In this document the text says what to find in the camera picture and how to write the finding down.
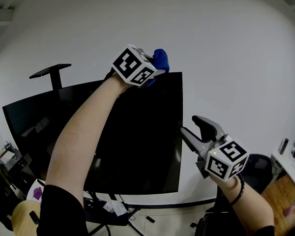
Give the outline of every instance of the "black sleeve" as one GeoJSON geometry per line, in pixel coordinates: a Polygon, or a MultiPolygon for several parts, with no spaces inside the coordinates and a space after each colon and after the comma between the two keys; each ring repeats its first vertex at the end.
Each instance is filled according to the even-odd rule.
{"type": "Polygon", "coordinates": [[[274,226],[266,226],[256,231],[252,236],[274,236],[274,226]]]}
{"type": "Polygon", "coordinates": [[[81,203],[69,192],[46,185],[40,206],[37,236],[87,235],[81,203]]]}

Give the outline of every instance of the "forearm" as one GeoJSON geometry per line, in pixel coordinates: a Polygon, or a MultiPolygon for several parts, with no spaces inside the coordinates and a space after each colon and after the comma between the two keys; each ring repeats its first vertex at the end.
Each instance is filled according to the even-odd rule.
{"type": "Polygon", "coordinates": [[[101,132],[123,90],[120,80],[111,77],[73,115],[56,142],[46,184],[65,189],[83,204],[83,186],[101,132]]]}
{"type": "MultiPolygon", "coordinates": [[[[233,177],[227,182],[216,179],[214,181],[229,202],[232,202],[240,193],[241,184],[238,177],[233,177]]],[[[274,225],[271,206],[248,184],[245,184],[245,190],[241,198],[233,205],[233,209],[249,234],[263,227],[274,225]]]]}

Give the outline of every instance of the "wooden desk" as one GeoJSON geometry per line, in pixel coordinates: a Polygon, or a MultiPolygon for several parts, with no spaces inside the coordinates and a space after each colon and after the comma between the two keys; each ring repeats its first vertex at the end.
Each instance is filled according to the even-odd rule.
{"type": "Polygon", "coordinates": [[[38,225],[34,224],[30,217],[30,212],[35,211],[40,216],[40,203],[36,201],[22,201],[12,213],[12,228],[16,236],[36,236],[38,225]]]}
{"type": "Polygon", "coordinates": [[[285,175],[270,184],[262,196],[273,209],[275,235],[286,236],[295,227],[295,210],[287,217],[284,217],[283,210],[289,207],[295,199],[295,184],[288,175],[285,175]]]}

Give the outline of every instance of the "black wristband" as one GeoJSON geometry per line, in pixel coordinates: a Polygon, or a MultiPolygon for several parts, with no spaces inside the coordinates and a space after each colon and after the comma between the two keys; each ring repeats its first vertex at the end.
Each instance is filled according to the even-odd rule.
{"type": "Polygon", "coordinates": [[[244,190],[245,190],[245,181],[242,178],[242,175],[238,174],[237,176],[240,180],[241,188],[240,188],[240,193],[238,194],[238,196],[233,200],[233,202],[231,202],[231,206],[233,206],[240,199],[240,197],[242,196],[242,194],[244,193],[244,190]]]}

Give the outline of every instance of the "tiled floor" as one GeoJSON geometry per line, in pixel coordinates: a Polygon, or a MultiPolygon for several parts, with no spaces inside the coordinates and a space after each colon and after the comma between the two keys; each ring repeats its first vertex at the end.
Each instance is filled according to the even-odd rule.
{"type": "MultiPolygon", "coordinates": [[[[205,215],[205,211],[212,207],[214,203],[203,206],[192,206],[187,208],[170,209],[142,209],[135,214],[135,220],[131,223],[145,236],[193,236],[195,228],[191,228],[191,223],[198,223],[205,215]],[[149,222],[146,217],[155,220],[149,222]]],[[[98,224],[87,222],[88,231],[96,228],[98,224]]],[[[109,226],[112,236],[138,236],[129,226],[109,226]]],[[[7,230],[0,222],[0,236],[12,236],[12,232],[7,230]]],[[[102,228],[95,236],[107,236],[106,228],[102,228]]]]}

